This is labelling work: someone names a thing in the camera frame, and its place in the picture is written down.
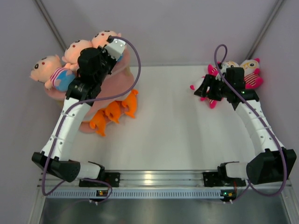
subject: pink pig plush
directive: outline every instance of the pink pig plush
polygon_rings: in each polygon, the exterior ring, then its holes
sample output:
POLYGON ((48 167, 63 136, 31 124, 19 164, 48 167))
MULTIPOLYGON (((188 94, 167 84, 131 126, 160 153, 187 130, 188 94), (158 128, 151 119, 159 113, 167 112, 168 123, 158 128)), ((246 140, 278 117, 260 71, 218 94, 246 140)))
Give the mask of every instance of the pink pig plush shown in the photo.
POLYGON ((30 78, 45 83, 46 89, 54 87, 58 91, 67 91, 69 84, 76 78, 71 70, 62 68, 58 55, 47 56, 38 61, 31 70, 30 78))
POLYGON ((50 77, 57 68, 61 67, 62 65, 58 55, 44 57, 31 69, 30 78, 45 83, 45 87, 50 89, 50 77))
POLYGON ((86 40, 77 40, 74 43, 71 43, 62 57, 62 60, 66 63, 64 67, 76 71, 78 69, 78 57, 80 56, 80 52, 85 48, 91 47, 92 43, 86 40))
POLYGON ((109 36, 119 36, 121 37, 121 33, 117 34, 114 31, 105 30, 102 32, 99 32, 94 38, 92 39, 92 45, 94 48, 104 47, 106 44, 109 44, 107 42, 107 39, 109 36))

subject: metal pole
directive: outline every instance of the metal pole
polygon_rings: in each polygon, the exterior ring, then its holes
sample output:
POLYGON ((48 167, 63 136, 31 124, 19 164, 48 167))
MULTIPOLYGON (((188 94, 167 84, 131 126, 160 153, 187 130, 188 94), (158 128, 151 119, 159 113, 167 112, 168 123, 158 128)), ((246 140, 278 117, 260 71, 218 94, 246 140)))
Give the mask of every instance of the metal pole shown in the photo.
POLYGON ((286 0, 277 0, 275 2, 275 5, 273 7, 273 9, 271 10, 271 13, 269 15, 269 17, 267 18, 265 24, 263 25, 263 28, 261 29, 261 31, 259 32, 258 36, 256 37, 255 41, 253 42, 253 45, 250 49, 250 51, 248 52, 248 54, 246 55, 246 59, 251 59, 253 54, 255 53, 257 47, 259 46, 259 44, 261 43, 262 39, 265 37, 268 28, 270 27, 270 25, 273 23, 274 18, 278 15, 280 9, 282 8, 283 4, 286 2, 286 0))
POLYGON ((44 4, 42 3, 41 0, 33 0, 33 2, 36 4, 37 8, 39 9, 40 13, 44 17, 47 25, 49 26, 51 32, 53 33, 56 41, 58 42, 61 50, 64 52, 65 49, 67 48, 67 45, 65 44, 64 40, 62 39, 59 31, 57 30, 53 20, 51 19, 48 11, 46 10, 44 4))

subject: plush toy ear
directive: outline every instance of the plush toy ear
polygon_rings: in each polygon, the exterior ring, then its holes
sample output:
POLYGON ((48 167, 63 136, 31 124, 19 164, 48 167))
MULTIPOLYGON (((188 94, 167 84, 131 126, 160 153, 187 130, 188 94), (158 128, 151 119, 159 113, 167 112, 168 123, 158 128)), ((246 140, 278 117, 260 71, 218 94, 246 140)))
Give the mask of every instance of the plush toy ear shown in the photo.
POLYGON ((62 56, 61 59, 63 60, 63 62, 68 63, 68 61, 66 60, 65 56, 62 56))

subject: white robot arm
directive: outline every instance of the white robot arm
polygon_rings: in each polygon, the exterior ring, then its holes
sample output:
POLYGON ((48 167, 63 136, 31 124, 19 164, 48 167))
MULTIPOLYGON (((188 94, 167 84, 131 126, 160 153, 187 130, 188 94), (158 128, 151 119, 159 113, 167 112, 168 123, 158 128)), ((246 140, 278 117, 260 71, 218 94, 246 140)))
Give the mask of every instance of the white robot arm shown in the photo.
POLYGON ((74 138, 93 102, 78 104, 75 107, 72 105, 97 97, 103 80, 106 75, 111 74, 111 70, 125 49, 125 44, 122 40, 112 39, 102 49, 82 50, 78 59, 80 77, 74 79, 69 85, 62 112, 47 144, 40 153, 34 153, 32 156, 32 161, 40 168, 44 169, 46 160, 50 157, 48 173, 65 181, 72 182, 75 179, 97 179, 99 177, 101 170, 104 169, 103 166, 91 162, 80 163, 70 160, 74 138))
MULTIPOLYGON (((219 176, 226 180, 246 179, 250 180, 252 184, 282 181, 284 173, 280 152, 267 129, 270 129, 272 133, 273 131, 263 114, 256 92, 245 89, 244 69, 227 68, 225 79, 258 112, 259 117, 223 81, 212 75, 206 75, 201 86, 194 92, 199 97, 208 97, 212 100, 220 101, 222 98, 227 98, 242 119, 253 142, 256 157, 248 162, 222 163, 218 167, 219 176), (260 118, 263 119, 266 126, 261 123, 260 118)), ((297 156, 293 149, 285 149, 280 141, 278 143, 284 154, 288 177, 297 156)))

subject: gray wall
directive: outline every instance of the gray wall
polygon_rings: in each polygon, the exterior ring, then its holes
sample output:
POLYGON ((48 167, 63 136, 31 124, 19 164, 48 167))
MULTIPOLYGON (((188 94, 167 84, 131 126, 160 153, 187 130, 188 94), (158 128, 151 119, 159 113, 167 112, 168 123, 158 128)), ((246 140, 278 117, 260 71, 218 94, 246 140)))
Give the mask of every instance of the gray wall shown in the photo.
POLYGON ((43 0, 66 44, 105 29, 136 45, 143 65, 203 64, 226 43, 242 61, 276 0, 43 0))
MULTIPOLYGON (((258 91, 263 111, 279 139, 299 156, 299 1, 289 0, 281 9, 254 57, 261 59, 265 79, 258 91)), ((299 159, 291 181, 299 198, 299 159)))
POLYGON ((60 54, 31 0, 3 1, 0 7, 0 223, 28 221, 41 171, 31 162, 56 124, 59 109, 29 79, 40 58, 60 54))

